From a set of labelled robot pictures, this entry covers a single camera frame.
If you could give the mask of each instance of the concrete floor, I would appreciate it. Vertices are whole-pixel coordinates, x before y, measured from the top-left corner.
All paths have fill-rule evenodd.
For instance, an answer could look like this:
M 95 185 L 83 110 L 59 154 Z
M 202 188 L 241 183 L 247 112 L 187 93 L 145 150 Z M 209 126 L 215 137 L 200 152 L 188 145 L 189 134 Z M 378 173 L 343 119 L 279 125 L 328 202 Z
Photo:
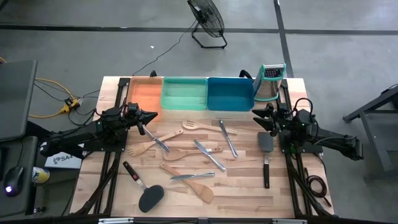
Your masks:
M 214 0 L 226 28 L 277 29 L 273 0 Z M 396 30 L 398 2 L 390 0 L 280 0 L 286 29 Z M 12 0 L 0 22 L 74 26 L 186 28 L 194 18 L 185 0 Z M 0 56 L 10 62 L 36 59 L 37 77 L 56 80 L 74 94 L 97 90 L 103 76 L 130 75 L 178 41 L 179 32 L 50 32 L 0 31 Z M 206 43 L 218 43 L 198 34 Z M 224 50 L 204 50 L 185 35 L 179 45 L 139 75 L 156 70 L 162 76 L 235 77 L 241 69 L 255 74 L 261 64 L 284 61 L 279 34 L 227 33 Z M 320 126 L 357 135 L 365 160 L 354 162 L 326 149 L 329 191 L 337 215 L 345 218 L 396 222 L 398 183 L 365 184 L 362 177 L 381 170 L 362 124 L 345 124 L 344 115 L 398 83 L 396 35 L 287 35 L 294 77 L 304 78 Z M 64 96 L 49 89 L 55 96 Z M 82 111 L 94 108 L 85 99 Z M 34 90 L 32 114 L 52 114 L 60 103 Z M 85 119 L 74 114 L 76 121 Z M 32 119 L 50 130 L 73 128 L 66 116 Z M 73 177 L 77 172 L 70 171 Z M 60 215 L 74 180 L 42 192 L 49 210 Z

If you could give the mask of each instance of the butter knife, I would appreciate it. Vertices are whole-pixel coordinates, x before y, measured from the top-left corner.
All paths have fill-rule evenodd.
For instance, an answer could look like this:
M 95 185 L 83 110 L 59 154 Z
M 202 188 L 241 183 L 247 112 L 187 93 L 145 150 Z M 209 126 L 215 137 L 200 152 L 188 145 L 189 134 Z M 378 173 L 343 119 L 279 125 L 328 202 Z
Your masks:
M 198 178 L 198 177 L 214 177 L 216 174 L 214 172 L 207 172 L 204 174 L 186 174 L 186 175 L 176 175 L 170 180 L 184 180 L 189 178 Z
M 221 130 L 223 131 L 224 137 L 225 137 L 226 141 L 227 141 L 228 144 L 229 144 L 229 148 L 230 148 L 231 151 L 232 151 L 232 155 L 234 155 L 235 158 L 238 158 L 238 153 L 236 152 L 234 146 L 232 145 L 231 140 L 229 139 L 228 133 L 226 132 L 225 127 L 224 127 L 224 122 L 223 122 L 223 120 L 219 120 L 218 123 L 220 124 L 220 128 L 221 128 Z
M 221 165 L 215 158 L 213 158 L 213 156 L 211 156 L 211 154 L 197 140 L 193 140 L 193 142 L 197 148 L 201 150 L 201 152 L 208 156 L 218 166 L 218 168 L 220 168 L 221 171 L 226 171 L 225 167 Z
M 157 139 L 157 137 L 152 135 L 145 126 L 143 126 L 143 128 L 145 133 L 149 135 L 157 144 L 159 144 L 166 152 L 170 152 L 169 147 L 167 147 L 161 140 Z

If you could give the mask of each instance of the cheese grater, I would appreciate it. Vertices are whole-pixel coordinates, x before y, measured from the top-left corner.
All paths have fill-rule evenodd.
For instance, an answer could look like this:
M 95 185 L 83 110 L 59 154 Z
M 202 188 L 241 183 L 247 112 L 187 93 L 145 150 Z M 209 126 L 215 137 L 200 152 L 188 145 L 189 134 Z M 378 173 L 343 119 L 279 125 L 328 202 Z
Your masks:
M 261 65 L 253 82 L 254 100 L 272 101 L 278 98 L 279 86 L 284 78 L 286 64 Z

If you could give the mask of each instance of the wooden spatula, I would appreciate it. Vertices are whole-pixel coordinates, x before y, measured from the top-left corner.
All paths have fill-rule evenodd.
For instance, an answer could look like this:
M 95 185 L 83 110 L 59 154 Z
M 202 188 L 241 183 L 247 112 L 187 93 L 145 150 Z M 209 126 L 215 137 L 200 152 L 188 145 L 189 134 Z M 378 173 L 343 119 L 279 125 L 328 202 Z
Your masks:
M 161 168 L 163 168 L 164 170 L 166 170 L 167 172 L 173 174 L 173 175 L 181 175 L 179 172 L 177 172 L 175 169 L 169 167 L 168 165 L 166 165 L 164 162 L 161 162 L 159 165 Z M 214 197 L 214 193 L 213 191 L 207 187 L 204 186 L 203 184 L 198 184 L 192 180 L 189 179 L 185 179 L 182 180 L 184 181 L 186 184 L 188 184 L 193 191 L 206 203 L 210 203 L 213 200 Z
M 223 131 L 223 130 L 221 130 L 220 127 L 215 127 L 215 126 L 211 126 L 211 125 L 207 125 L 207 124 L 202 124 L 199 121 L 193 121 L 193 120 L 182 121 L 182 126 L 184 128 L 190 129 L 190 130 L 209 129 L 209 130 L 213 130 L 213 131 Z M 238 133 L 237 130 L 228 129 L 228 128 L 226 128 L 226 132 L 228 132 L 230 134 L 237 134 Z
M 208 150 L 208 152 L 222 152 L 222 151 L 223 149 L 220 147 Z M 184 150 L 184 149 L 171 148 L 169 153 L 163 153 L 163 159 L 167 161 L 174 161 L 177 159 L 181 159 L 184 156 L 192 154 L 203 154 L 203 152 L 201 152 L 201 150 L 199 149 Z
M 160 137 L 158 139 L 161 140 L 161 141 L 164 141 L 166 139 L 169 139 L 169 138 L 172 138 L 172 137 L 177 136 L 179 134 L 182 134 L 183 132 L 184 132 L 183 129 L 179 129 L 179 130 L 176 130 L 173 133 L 166 134 L 165 136 L 162 136 L 162 137 Z M 142 154 L 143 152 L 145 152 L 148 148 L 150 148 L 154 144 L 156 144 L 155 141 L 141 142 L 141 143 L 133 144 L 133 145 L 131 145 L 131 149 L 129 150 L 129 154 L 131 156 L 138 156 L 139 154 Z

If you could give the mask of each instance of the black silicone spatula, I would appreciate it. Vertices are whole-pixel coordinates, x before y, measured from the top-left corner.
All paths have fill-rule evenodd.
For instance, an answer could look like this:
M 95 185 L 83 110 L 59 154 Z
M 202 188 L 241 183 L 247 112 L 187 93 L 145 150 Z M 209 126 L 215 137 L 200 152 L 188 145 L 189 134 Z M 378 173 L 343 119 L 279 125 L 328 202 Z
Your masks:
M 151 210 L 155 205 L 162 200 L 164 196 L 164 189 L 160 185 L 153 185 L 152 187 L 147 188 L 145 184 L 140 180 L 138 174 L 132 169 L 130 164 L 127 161 L 123 162 L 124 168 L 126 168 L 127 172 L 129 172 L 130 176 L 141 186 L 144 190 L 144 193 L 141 195 L 141 198 L 138 202 L 139 209 L 147 213 Z
M 274 150 L 274 139 L 269 135 L 269 133 L 258 133 L 259 144 L 262 151 L 265 152 L 264 155 L 264 187 L 269 189 L 269 161 L 268 153 Z

